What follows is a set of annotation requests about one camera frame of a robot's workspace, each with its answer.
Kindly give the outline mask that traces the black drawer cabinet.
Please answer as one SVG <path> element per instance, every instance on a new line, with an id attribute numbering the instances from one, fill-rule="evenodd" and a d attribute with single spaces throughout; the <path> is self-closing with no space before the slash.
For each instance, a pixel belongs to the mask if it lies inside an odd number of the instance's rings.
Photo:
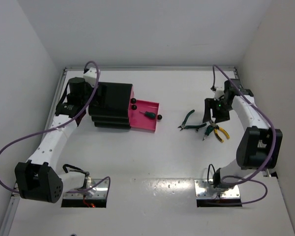
<path id="1" fill-rule="evenodd" d="M 128 109 L 132 84 L 100 82 L 98 85 L 107 85 L 107 94 L 104 106 L 96 106 L 94 98 L 88 106 L 94 126 L 130 129 Z"/>

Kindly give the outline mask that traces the green screwdriver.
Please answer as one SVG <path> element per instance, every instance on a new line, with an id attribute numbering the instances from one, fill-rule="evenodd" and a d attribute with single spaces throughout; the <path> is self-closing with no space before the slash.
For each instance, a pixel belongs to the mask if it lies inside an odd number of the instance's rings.
<path id="1" fill-rule="evenodd" d="M 156 119 L 157 115 L 153 112 L 148 112 L 148 111 L 145 111 L 145 112 L 142 112 L 140 111 L 141 114 L 143 114 L 145 117 L 149 118 L 149 119 Z"/>
<path id="2" fill-rule="evenodd" d="M 209 125 L 204 133 L 203 141 L 206 139 L 207 136 L 210 135 L 210 133 L 214 130 L 214 127 L 212 125 Z"/>

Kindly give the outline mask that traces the yellow needle-nose pliers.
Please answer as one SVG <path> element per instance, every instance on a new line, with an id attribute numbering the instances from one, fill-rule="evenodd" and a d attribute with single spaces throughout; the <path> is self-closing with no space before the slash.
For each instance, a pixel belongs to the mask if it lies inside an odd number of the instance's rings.
<path id="1" fill-rule="evenodd" d="M 215 122 L 213 122 L 212 120 L 209 121 L 210 125 L 213 127 L 213 132 L 214 132 L 214 135 L 216 137 L 216 139 L 220 142 L 220 143 L 223 143 L 224 140 L 219 136 L 219 131 L 221 133 L 224 134 L 224 136 L 226 137 L 227 140 L 230 139 L 230 135 L 228 134 L 228 132 L 226 130 L 224 130 L 223 128 L 221 128 L 220 126 L 218 126 Z"/>

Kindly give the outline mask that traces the pink bottom drawer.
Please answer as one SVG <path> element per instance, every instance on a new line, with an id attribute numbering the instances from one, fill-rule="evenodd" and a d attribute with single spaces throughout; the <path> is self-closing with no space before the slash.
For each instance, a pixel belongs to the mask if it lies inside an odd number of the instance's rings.
<path id="1" fill-rule="evenodd" d="M 155 132 L 159 116 L 159 103 L 130 99 L 128 109 L 130 128 Z"/>

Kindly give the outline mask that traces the pink drawer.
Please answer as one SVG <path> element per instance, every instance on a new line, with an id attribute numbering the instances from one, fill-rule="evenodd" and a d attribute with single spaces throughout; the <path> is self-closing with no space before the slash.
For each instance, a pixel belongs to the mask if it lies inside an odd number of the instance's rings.
<path id="1" fill-rule="evenodd" d="M 136 103 L 136 98 L 135 98 L 135 95 L 134 95 L 134 86 L 133 85 L 131 87 L 130 103 L 131 104 L 135 104 Z"/>
<path id="2" fill-rule="evenodd" d="M 159 116 L 159 103 L 130 99 L 128 109 L 130 128 L 155 132 Z"/>

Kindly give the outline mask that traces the pink top drawer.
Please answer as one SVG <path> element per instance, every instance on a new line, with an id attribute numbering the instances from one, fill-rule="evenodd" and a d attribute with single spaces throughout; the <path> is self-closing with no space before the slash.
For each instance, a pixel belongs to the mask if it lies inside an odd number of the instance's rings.
<path id="1" fill-rule="evenodd" d="M 130 103 L 131 104 L 135 104 L 136 103 L 136 98 L 135 98 L 135 95 L 134 95 L 134 86 L 133 85 L 131 87 Z"/>

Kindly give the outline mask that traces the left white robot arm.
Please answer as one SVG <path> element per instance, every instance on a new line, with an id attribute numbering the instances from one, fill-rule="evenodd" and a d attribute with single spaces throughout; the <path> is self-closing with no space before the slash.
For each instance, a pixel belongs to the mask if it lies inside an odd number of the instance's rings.
<path id="1" fill-rule="evenodd" d="M 79 126 L 92 100 L 98 79 L 74 77 L 69 79 L 56 106 L 51 131 L 26 162 L 15 167 L 20 197 L 28 200 L 56 203 L 64 193 L 83 193 L 91 190 L 87 171 L 69 164 L 64 173 L 55 171 L 67 140 Z"/>

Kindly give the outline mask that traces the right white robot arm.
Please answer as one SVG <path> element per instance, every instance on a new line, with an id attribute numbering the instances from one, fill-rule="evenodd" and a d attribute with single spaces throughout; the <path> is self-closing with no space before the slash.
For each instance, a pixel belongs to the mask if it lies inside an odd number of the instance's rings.
<path id="1" fill-rule="evenodd" d="M 271 130 L 255 106 L 252 91 L 241 87 L 236 79 L 225 81 L 224 90 L 216 90 L 214 98 L 205 99 L 204 123 L 217 128 L 230 120 L 230 111 L 235 111 L 244 129 L 235 160 L 213 175 L 214 188 L 231 188 L 257 169 L 275 168 L 283 133 L 280 129 Z"/>

